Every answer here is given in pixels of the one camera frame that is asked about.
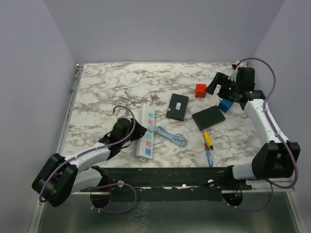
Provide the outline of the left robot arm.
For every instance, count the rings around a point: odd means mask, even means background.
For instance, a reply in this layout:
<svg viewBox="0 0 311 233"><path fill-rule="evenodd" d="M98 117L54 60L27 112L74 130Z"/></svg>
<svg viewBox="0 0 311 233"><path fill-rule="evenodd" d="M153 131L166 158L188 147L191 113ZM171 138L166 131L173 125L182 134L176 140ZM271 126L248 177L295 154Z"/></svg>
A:
<svg viewBox="0 0 311 233"><path fill-rule="evenodd" d="M100 192L106 189L107 179L97 164L116 156L127 145L142 138L147 128L135 119L120 118L113 129L90 148L70 156L55 153L32 183L41 203L61 205L71 193L88 187Z"/></svg>

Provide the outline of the red cube plug adapter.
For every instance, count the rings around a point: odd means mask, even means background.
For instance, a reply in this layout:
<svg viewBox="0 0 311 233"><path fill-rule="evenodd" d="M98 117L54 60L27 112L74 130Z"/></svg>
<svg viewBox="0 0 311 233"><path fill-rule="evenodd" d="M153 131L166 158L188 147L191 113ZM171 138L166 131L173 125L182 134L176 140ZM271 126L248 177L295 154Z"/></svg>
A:
<svg viewBox="0 0 311 233"><path fill-rule="evenodd" d="M206 89L207 85L206 84L202 84L202 83L198 83L195 87L195 97L196 98L205 98L206 97Z"/></svg>

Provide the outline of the white power strip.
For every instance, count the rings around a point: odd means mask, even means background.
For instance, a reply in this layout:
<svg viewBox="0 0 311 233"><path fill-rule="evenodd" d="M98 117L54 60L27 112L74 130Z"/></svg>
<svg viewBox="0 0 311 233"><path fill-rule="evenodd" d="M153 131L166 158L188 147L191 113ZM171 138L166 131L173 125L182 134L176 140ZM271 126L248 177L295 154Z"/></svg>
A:
<svg viewBox="0 0 311 233"><path fill-rule="evenodd" d="M138 139L136 156L142 161L151 160L153 158L155 108L144 103L141 107L138 122L147 131L143 134L143 137Z"/></svg>

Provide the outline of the blue cube plug adapter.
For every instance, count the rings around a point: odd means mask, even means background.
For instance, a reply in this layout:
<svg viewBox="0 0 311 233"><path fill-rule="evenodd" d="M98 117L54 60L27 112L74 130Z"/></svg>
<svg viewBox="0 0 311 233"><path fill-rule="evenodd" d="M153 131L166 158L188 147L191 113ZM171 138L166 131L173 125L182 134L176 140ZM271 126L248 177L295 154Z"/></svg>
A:
<svg viewBox="0 0 311 233"><path fill-rule="evenodd" d="M228 100L221 100L218 104L218 108L224 112L227 113L229 109L232 107L234 102L228 101Z"/></svg>

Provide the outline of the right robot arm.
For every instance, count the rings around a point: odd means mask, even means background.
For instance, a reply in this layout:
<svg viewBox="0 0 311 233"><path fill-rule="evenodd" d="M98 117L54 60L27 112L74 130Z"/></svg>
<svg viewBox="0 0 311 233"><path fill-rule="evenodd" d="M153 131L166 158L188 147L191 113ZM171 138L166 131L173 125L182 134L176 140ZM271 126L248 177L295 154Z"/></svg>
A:
<svg viewBox="0 0 311 233"><path fill-rule="evenodd" d="M205 89L213 94L219 86L218 96L236 102L251 119L261 142L261 149L248 164L235 165L232 173L224 176L223 184L234 190L241 180L289 178L295 171L300 146L282 132L274 120L267 104L267 97L255 89L255 70L239 67L230 76L216 73Z"/></svg>

